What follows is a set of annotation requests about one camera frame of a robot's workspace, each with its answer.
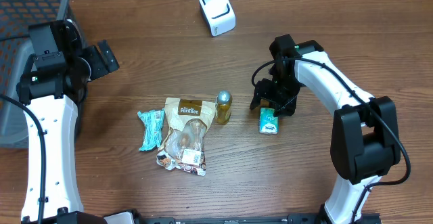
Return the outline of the small green white carton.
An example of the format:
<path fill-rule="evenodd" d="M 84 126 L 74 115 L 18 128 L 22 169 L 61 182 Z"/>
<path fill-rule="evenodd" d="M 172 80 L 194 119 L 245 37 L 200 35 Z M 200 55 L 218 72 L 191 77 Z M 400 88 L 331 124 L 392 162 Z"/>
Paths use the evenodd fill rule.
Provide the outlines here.
<path fill-rule="evenodd" d="M 278 134 L 278 117 L 274 116 L 272 108 L 261 108 L 259 117 L 259 133 L 267 135 Z"/>

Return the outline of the brown pantree snack bag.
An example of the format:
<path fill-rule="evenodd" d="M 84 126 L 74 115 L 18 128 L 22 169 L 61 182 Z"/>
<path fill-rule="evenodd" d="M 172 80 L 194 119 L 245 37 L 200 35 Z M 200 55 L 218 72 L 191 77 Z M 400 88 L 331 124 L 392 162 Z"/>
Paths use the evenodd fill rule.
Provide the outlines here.
<path fill-rule="evenodd" d="M 215 103 L 169 97 L 164 113 L 168 134 L 158 148 L 156 163 L 169 171 L 179 169 L 203 177 L 204 137 L 215 116 Z"/>

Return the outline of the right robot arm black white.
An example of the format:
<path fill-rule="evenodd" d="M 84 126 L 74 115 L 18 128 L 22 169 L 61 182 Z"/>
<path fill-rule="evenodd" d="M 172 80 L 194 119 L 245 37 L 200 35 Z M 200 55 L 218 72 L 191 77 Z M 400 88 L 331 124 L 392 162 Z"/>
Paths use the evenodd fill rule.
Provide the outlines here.
<path fill-rule="evenodd" d="M 394 102 L 356 86 L 315 40 L 295 43 L 283 35 L 269 51 L 272 77 L 252 83 L 250 109 L 266 101 L 274 117 L 292 116 L 301 88 L 307 87 L 333 118 L 330 156 L 337 179 L 331 196 L 317 214 L 290 214 L 288 223 L 380 223 L 379 215 L 363 216 L 361 210 L 404 152 Z"/>

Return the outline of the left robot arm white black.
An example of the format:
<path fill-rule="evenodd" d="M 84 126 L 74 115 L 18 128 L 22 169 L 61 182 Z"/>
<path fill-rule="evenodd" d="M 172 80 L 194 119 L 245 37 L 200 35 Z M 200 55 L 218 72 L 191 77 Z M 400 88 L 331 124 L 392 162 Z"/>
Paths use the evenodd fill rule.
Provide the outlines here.
<path fill-rule="evenodd" d="M 16 86 L 28 131 L 23 223 L 53 223 L 83 212 L 75 167 L 78 118 L 88 84 L 120 68 L 107 41 L 87 46 L 77 25 L 56 20 L 28 28 L 33 52 Z"/>

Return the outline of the teal snack wrapper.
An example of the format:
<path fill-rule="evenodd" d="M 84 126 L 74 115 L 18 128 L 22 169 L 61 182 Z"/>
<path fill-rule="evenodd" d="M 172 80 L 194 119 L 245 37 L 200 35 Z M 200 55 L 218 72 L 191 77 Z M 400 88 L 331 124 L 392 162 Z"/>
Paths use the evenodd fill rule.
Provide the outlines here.
<path fill-rule="evenodd" d="M 152 151 L 159 148 L 162 143 L 162 128 L 164 125 L 164 110 L 150 110 L 147 112 L 137 113 L 138 118 L 142 121 L 145 131 L 143 143 L 139 148 L 140 152 Z"/>

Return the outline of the silver capped yellow drink bottle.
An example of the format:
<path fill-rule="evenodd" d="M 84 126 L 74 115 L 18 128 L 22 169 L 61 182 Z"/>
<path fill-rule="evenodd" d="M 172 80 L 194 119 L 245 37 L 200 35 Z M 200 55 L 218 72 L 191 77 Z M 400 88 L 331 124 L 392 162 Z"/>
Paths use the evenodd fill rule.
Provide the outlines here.
<path fill-rule="evenodd" d="M 215 108 L 216 108 L 215 118 L 219 124 L 225 125 L 226 123 L 228 123 L 231 116 L 232 103 L 233 103 L 233 98 L 230 92 L 226 90 L 219 92 L 215 101 Z"/>

